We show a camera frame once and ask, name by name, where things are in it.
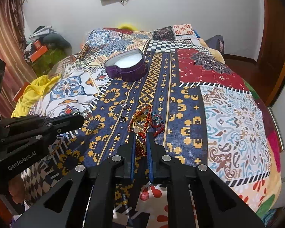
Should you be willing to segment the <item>purple heart-shaped jewelry box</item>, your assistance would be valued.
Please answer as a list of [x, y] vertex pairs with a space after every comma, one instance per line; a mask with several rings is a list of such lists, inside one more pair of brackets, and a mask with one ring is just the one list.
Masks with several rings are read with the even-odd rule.
[[140, 49], [120, 53], [104, 63], [110, 78], [121, 78], [125, 82], [135, 82], [144, 77], [148, 71], [145, 56]]

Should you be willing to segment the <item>yellow cloth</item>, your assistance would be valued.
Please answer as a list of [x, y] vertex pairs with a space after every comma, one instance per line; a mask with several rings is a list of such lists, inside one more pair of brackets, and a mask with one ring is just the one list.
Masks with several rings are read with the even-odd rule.
[[18, 99], [11, 118], [28, 115], [33, 105], [38, 102], [41, 97], [44, 97], [50, 92], [61, 79], [61, 76], [61, 74], [58, 74], [50, 79], [48, 75], [43, 75], [33, 80], [25, 88], [23, 95]]

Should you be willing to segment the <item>orange box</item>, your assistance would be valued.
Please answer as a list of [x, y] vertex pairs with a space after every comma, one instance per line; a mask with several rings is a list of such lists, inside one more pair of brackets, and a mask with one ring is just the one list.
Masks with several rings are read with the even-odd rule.
[[31, 62], [35, 62], [39, 57], [41, 57], [44, 53], [48, 51], [47, 46], [43, 45], [36, 52], [29, 56]]

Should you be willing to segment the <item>striped brown curtain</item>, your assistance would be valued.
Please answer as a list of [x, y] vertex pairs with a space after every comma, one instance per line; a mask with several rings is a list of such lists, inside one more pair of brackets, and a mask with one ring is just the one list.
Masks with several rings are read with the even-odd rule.
[[0, 93], [0, 113], [4, 118], [14, 111], [13, 98], [19, 89], [37, 78], [23, 55], [27, 45], [24, 28], [22, 0], [0, 0], [0, 59], [6, 63]]

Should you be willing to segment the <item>yellow round object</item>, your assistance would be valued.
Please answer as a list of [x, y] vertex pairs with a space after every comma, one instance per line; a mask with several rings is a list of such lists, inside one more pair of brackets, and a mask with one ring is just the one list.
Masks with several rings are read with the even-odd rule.
[[135, 26], [133, 26], [131, 24], [127, 24], [127, 23], [120, 24], [118, 26], [118, 29], [130, 30], [130, 31], [138, 31], [137, 27], [135, 27]]

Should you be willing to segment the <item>patchwork patterned bedspread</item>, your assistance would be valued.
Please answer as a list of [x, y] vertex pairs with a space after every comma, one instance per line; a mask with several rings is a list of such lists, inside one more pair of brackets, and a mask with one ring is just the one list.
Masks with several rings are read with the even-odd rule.
[[[104, 63], [140, 49], [148, 71], [135, 82], [108, 76]], [[214, 53], [189, 24], [153, 32], [91, 31], [72, 66], [31, 114], [88, 114], [49, 155], [22, 174], [33, 206], [75, 166], [95, 166], [136, 134], [135, 179], [116, 186], [113, 227], [167, 227], [164, 185], [151, 184], [146, 134], [183, 164], [210, 167], [256, 215], [264, 217], [281, 190], [279, 146], [270, 114], [254, 89]]]

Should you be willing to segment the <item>wooden door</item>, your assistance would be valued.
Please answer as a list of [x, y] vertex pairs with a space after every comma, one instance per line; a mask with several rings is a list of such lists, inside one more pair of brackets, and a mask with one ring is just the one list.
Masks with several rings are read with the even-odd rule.
[[264, 0], [264, 29], [257, 60], [265, 75], [266, 93], [260, 97], [272, 106], [285, 85], [285, 1]]

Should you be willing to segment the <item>dark blue pillow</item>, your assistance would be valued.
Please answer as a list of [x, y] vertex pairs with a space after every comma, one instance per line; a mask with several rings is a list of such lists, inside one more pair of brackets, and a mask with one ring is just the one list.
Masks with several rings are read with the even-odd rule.
[[205, 40], [209, 48], [219, 51], [222, 55], [224, 54], [224, 40], [222, 35], [215, 35], [207, 40]]

